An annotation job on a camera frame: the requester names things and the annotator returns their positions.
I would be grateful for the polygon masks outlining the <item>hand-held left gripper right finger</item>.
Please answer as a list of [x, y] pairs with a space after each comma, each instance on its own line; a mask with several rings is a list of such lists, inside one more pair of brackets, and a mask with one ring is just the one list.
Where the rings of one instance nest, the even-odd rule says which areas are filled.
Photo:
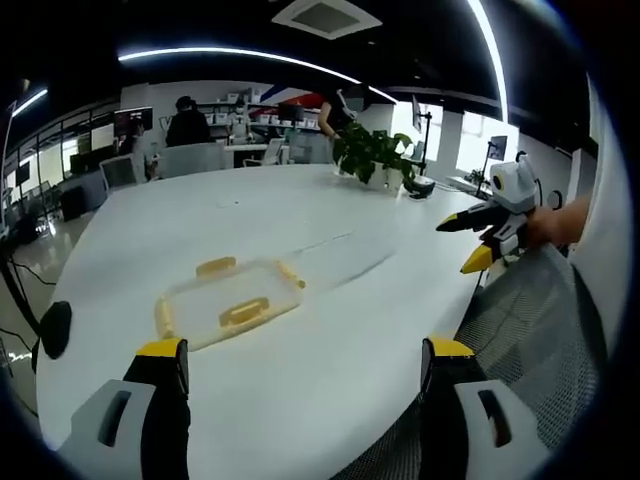
[[420, 396], [421, 479], [528, 479], [549, 456], [531, 409], [458, 341], [422, 341]]

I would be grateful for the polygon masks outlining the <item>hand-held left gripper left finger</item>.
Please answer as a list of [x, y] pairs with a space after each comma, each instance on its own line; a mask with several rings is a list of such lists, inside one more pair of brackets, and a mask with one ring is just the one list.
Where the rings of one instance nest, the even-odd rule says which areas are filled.
[[82, 479], [187, 479], [188, 400], [188, 342], [148, 343], [75, 411], [58, 455]]

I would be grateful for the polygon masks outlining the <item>person's right hand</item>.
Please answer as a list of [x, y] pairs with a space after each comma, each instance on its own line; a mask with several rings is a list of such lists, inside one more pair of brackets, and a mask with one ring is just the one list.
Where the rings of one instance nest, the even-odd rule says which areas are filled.
[[554, 211], [539, 206], [527, 215], [525, 245], [527, 248], [540, 247], [554, 243], [555, 216]]

